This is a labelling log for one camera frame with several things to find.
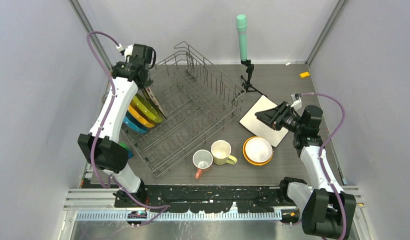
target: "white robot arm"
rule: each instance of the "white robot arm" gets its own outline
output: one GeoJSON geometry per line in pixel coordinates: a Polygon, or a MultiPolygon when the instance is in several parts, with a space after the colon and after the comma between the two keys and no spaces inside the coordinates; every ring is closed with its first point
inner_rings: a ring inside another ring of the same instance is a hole
{"type": "Polygon", "coordinates": [[[93,162],[97,168],[112,175],[122,187],[142,201],[146,197],[144,183],[128,165],[128,152],[118,145],[118,139],[131,100],[139,89],[147,88],[152,83],[149,64],[154,54],[153,67],[156,52],[140,44],[130,45],[126,49],[118,45],[117,49],[124,54],[126,61],[119,61],[112,67],[113,86],[89,134],[78,137],[78,145],[89,163],[92,163],[91,154],[94,154],[93,162]]]}
{"type": "Polygon", "coordinates": [[[321,137],[318,135],[323,111],[314,105],[299,116],[292,106],[282,102],[275,108],[257,112],[258,120],[275,130],[286,128],[294,133],[293,147],[305,164],[313,191],[303,179],[285,177],[280,182],[282,197],[293,200],[301,211],[305,234],[347,239],[356,207],[355,197],[346,194],[331,171],[321,137]]]}

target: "yellow-orange bowl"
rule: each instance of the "yellow-orange bowl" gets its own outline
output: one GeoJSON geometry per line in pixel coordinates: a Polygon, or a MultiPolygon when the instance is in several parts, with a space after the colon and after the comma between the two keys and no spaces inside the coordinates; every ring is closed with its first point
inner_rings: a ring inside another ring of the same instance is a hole
{"type": "Polygon", "coordinates": [[[255,165],[255,166],[263,166],[263,165],[265,165],[265,164],[267,164],[267,163],[269,163],[269,162],[271,161],[273,154],[271,154],[270,158],[269,158],[268,160],[266,160],[265,162],[257,163],[257,162],[252,161],[252,160],[247,156],[247,154],[246,154],[246,144],[247,144],[247,142],[248,142],[250,139],[254,139],[254,138],[259,138],[259,137],[258,137],[258,136],[253,136],[253,137],[247,139],[247,140],[245,141],[245,143],[243,144],[243,156],[245,157],[245,159],[246,159],[250,164],[255,165]]]}

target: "green microphone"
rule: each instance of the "green microphone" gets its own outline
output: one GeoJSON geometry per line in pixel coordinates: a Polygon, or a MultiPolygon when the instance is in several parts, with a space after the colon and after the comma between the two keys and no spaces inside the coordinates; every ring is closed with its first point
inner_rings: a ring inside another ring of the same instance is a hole
{"type": "Polygon", "coordinates": [[[244,14],[237,16],[236,20],[237,33],[239,34],[239,46],[240,46],[240,60],[247,60],[247,38],[246,38],[246,29],[247,21],[244,14]]]}

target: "white mug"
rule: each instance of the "white mug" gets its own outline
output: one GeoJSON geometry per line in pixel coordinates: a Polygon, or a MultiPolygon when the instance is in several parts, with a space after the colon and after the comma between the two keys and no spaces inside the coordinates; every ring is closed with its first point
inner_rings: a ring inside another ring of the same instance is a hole
{"type": "Polygon", "coordinates": [[[236,164],[237,158],[231,156],[231,146],[224,140],[218,140],[211,146],[211,153],[214,157],[214,163],[218,165],[222,164],[236,164]]]}
{"type": "Polygon", "coordinates": [[[209,171],[212,165],[212,154],[207,150],[199,150],[193,155],[193,164],[197,168],[195,175],[199,179],[203,173],[209,171]]]}

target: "tripod stand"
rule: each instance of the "tripod stand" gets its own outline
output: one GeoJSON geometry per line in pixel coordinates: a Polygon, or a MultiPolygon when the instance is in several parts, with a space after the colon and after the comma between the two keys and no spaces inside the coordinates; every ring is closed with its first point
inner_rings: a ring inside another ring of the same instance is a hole
{"type": "Polygon", "coordinates": [[[243,75],[240,76],[242,82],[242,87],[244,88],[244,90],[242,90],[241,92],[247,92],[247,93],[253,93],[253,92],[258,92],[261,95],[266,96],[265,94],[263,94],[261,91],[257,90],[251,83],[250,83],[250,79],[252,78],[252,73],[253,70],[255,69],[255,65],[252,64],[252,61],[247,59],[246,61],[242,61],[240,60],[240,63],[245,65],[247,67],[246,69],[246,73],[247,73],[247,80],[244,79],[243,75]]]}

